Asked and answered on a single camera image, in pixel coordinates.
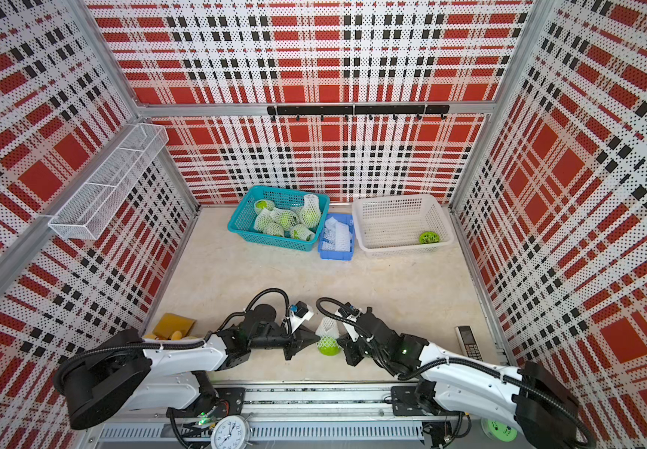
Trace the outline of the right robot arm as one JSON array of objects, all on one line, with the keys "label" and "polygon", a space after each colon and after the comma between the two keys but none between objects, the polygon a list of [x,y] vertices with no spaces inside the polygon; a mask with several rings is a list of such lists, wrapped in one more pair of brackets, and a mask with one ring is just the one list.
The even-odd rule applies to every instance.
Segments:
[{"label": "right robot arm", "polygon": [[417,383],[417,404],[428,413],[469,413],[520,432],[536,448],[594,448],[579,416],[580,402],[544,366],[499,366],[458,355],[411,334],[398,334],[370,309],[338,306],[346,329],[344,352],[356,365],[370,357],[398,381]]}]

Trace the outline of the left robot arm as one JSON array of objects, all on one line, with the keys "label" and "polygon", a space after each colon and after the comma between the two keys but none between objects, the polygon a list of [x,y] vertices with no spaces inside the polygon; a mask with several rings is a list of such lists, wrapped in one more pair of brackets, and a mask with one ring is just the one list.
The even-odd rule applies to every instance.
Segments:
[{"label": "left robot arm", "polygon": [[207,413],[219,401],[209,373],[245,363],[254,350],[280,349],[291,359],[319,340],[304,326],[313,316],[304,302],[289,307],[280,324],[268,304],[241,315],[241,323],[204,339],[157,342],[126,330],[67,359],[53,384],[65,397],[69,425],[87,430],[121,410],[168,408],[182,417]]}]

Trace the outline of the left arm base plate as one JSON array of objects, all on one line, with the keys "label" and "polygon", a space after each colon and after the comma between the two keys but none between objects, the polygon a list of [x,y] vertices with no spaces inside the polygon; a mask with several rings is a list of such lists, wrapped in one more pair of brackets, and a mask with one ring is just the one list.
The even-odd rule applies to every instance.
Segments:
[{"label": "left arm base plate", "polygon": [[217,388],[213,394],[203,393],[183,410],[169,408],[166,411],[166,417],[218,420],[231,415],[240,415],[245,393],[246,389],[243,387]]}]

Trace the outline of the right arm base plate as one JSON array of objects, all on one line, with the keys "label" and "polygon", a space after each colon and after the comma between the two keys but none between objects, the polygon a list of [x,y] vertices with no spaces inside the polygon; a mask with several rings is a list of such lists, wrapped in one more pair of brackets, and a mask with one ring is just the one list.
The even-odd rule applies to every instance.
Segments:
[{"label": "right arm base plate", "polygon": [[435,402],[434,384],[428,381],[392,387],[391,404],[394,416],[437,416],[442,411]]}]

